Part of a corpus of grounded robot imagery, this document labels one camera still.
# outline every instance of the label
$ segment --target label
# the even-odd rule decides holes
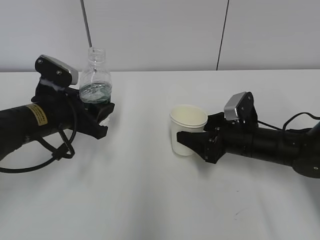
[[[33,112],[39,126],[46,125],[48,123],[47,116],[39,105],[33,103],[25,106]]]

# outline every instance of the table surface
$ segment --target table surface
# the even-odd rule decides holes
[[[226,154],[216,165],[172,152],[169,112],[192,104],[221,112],[251,91],[261,121],[282,126],[320,115],[320,70],[113,72],[106,138],[78,133],[73,159],[0,174],[2,240],[318,240],[320,179]],[[36,72],[0,73],[0,109],[30,102]],[[300,117],[292,128],[316,122]],[[59,136],[48,137],[56,146]],[[32,142],[2,167],[30,167],[50,153]]]

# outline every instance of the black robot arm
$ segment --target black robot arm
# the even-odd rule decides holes
[[[297,173],[320,178],[320,123],[314,128],[286,130],[258,121],[251,92],[238,93],[228,101],[224,112],[208,117],[205,132],[177,133],[177,141],[194,150],[208,163],[217,163],[231,153],[291,166]],[[275,129],[258,127],[263,123]]]
[[[52,158],[34,167],[8,169],[3,173],[31,172],[61,158],[70,159],[75,150],[71,143],[76,132],[96,139],[106,136],[108,127],[99,123],[108,117],[115,105],[109,103],[83,103],[79,90],[70,88],[78,82],[78,72],[65,63],[46,55],[35,61],[35,69],[41,74],[32,104],[0,111],[0,160],[6,155],[32,141],[38,141],[52,152]],[[71,129],[68,139],[65,129]],[[43,137],[59,133],[63,144],[55,148]]]

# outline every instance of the paper cup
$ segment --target paper cup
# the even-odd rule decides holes
[[[172,109],[171,118],[171,144],[176,154],[190,156],[195,152],[177,142],[177,133],[184,131],[202,133],[208,121],[208,115],[200,108],[192,105],[179,105]]]

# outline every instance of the water bottle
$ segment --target water bottle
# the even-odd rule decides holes
[[[89,48],[88,65],[82,71],[79,85],[82,102],[88,104],[110,102],[112,81],[106,67],[106,51],[104,49]]]

